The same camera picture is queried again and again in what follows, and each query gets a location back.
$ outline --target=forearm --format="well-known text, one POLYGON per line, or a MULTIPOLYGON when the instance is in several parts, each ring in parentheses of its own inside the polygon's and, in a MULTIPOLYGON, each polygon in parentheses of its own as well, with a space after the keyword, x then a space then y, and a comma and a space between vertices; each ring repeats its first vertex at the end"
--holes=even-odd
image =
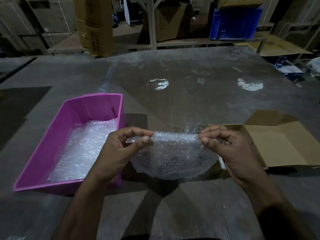
POLYGON ((108 182, 89 172, 65 211, 52 240, 96 239, 108 182))
POLYGON ((244 188, 266 240, 317 239, 310 227, 266 174, 244 188))

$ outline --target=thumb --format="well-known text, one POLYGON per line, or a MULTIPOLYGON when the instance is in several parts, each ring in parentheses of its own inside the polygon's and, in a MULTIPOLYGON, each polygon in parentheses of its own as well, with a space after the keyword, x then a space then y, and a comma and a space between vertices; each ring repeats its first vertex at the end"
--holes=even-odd
POLYGON ((224 146, 221 145, 217 140, 215 139, 211 139, 208 137, 202 137, 201 138, 201 143, 206 146, 207 148, 209 148, 211 151, 219 154, 221 156, 221 154, 223 154, 224 150, 224 146))
POLYGON ((149 136, 144 136, 144 137, 138 138, 130 146, 123 148, 124 156, 125 157, 134 156, 134 154, 136 154, 140 149, 142 149, 149 141, 150 141, 149 136))

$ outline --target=bubble wrap bag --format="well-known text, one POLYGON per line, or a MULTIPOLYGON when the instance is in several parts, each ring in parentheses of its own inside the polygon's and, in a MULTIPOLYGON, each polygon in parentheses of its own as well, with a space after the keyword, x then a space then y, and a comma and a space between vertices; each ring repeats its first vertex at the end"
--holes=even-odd
POLYGON ((108 135, 117 128, 117 119, 89 121, 70 132, 57 155, 58 163, 47 178, 50 182, 83 179, 96 161, 108 135))
POLYGON ((216 153, 202 147, 197 134, 154 132, 151 139, 150 145, 131 159, 138 173, 164 180, 192 178, 218 160, 216 153))

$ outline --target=pink plastic tray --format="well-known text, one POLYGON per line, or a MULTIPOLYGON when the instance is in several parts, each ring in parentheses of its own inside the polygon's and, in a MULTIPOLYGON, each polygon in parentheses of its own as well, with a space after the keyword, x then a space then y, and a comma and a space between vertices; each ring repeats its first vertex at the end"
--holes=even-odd
MULTIPOLYGON (((84 124, 90 120, 106 121, 118 118, 117 129, 125 127, 122 97, 122 94, 95 93, 64 101, 15 182, 13 190, 36 190, 58 195, 73 195, 83 179, 58 183, 50 183, 46 180, 57 165, 55 155, 65 145, 70 131, 76 124, 84 124)), ((121 183, 121 174, 119 174, 108 189, 117 188, 121 183)))

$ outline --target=gray table surface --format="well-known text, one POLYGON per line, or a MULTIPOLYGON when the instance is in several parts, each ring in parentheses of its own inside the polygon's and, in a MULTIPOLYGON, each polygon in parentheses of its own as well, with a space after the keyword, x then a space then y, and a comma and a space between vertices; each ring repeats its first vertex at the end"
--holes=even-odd
MULTIPOLYGON (((13 112, 25 109, 17 114, 24 119, 0 147, 0 240, 49 239, 71 200, 12 192, 60 105, 69 98, 98 91, 122 93, 127 123, 151 130, 184 128, 188 112, 198 113, 207 125, 243 123, 256 109, 278 109, 298 117, 320 140, 316 96, 296 87, 248 47, 150 50, 97 60, 43 56, 0 89, 18 93, 28 104, 13 112), (242 89, 238 78, 262 83, 263 88, 242 89), (169 85, 155 90, 154 79, 166 79, 169 85)), ((317 169, 271 175, 318 238, 319 175, 317 169)), ((232 179, 160 182, 128 173, 123 186, 105 197, 98 239, 137 234, 150 239, 263 239, 247 196, 232 179)))

